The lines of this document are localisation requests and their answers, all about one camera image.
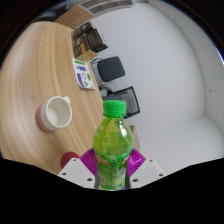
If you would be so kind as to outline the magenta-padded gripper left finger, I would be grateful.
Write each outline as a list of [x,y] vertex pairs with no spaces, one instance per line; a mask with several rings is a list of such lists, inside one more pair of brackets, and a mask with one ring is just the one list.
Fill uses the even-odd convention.
[[74,152],[67,152],[61,158],[59,177],[78,186],[90,189],[98,187],[98,166],[93,149],[81,157]]

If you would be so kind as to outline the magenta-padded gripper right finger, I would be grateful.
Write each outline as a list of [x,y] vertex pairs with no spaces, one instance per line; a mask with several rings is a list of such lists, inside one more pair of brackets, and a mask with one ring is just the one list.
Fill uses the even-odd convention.
[[127,163],[127,188],[135,189],[146,186],[165,176],[165,172],[154,159],[146,159],[133,149]]

